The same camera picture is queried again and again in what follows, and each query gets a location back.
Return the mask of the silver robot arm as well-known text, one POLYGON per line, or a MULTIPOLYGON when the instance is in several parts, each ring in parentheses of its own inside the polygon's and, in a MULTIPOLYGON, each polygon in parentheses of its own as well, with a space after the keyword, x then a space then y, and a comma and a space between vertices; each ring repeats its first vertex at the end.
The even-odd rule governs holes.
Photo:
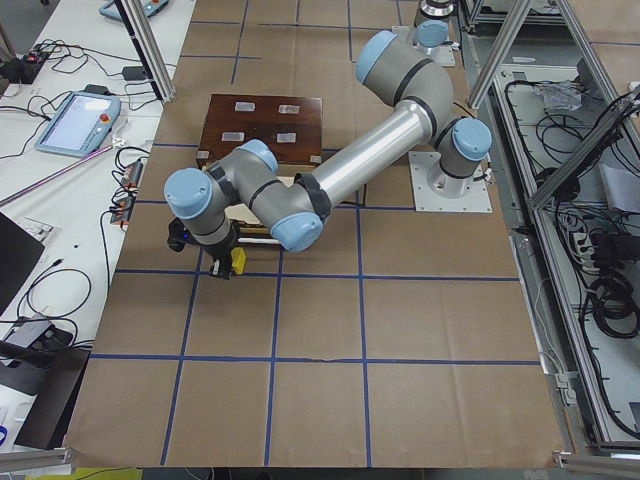
POLYGON ((455 12, 456 4, 454 0, 420 0, 409 43, 425 53, 446 45, 449 41, 448 21, 455 12))
POLYGON ((261 140, 234 148, 206 169, 172 173, 164 197, 174 214, 168 247, 194 245, 213 260, 211 275, 228 279, 240 230, 226 214, 245 205, 272 238, 289 252, 309 248, 321 235, 332 209, 411 148, 428 144, 440 154, 434 191, 445 196, 454 181, 472 178, 492 146, 479 119, 451 114, 453 85, 445 69, 389 30, 375 34, 356 63, 357 80, 393 113, 292 185, 277 176, 275 155, 261 140))

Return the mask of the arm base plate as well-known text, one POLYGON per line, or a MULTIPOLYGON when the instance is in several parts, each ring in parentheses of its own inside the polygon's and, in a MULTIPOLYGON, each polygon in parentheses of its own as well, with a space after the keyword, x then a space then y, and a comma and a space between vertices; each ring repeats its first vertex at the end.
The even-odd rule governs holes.
POLYGON ((475 181, 482 173, 479 162, 466 179, 448 176, 440 165, 437 152, 408 153, 415 210, 435 213, 492 212, 488 188, 484 180, 475 181))
POLYGON ((392 26, 391 31, 439 65, 443 67, 453 67, 455 65, 454 51, 449 38, 439 46, 425 47, 419 43, 413 26, 392 26))

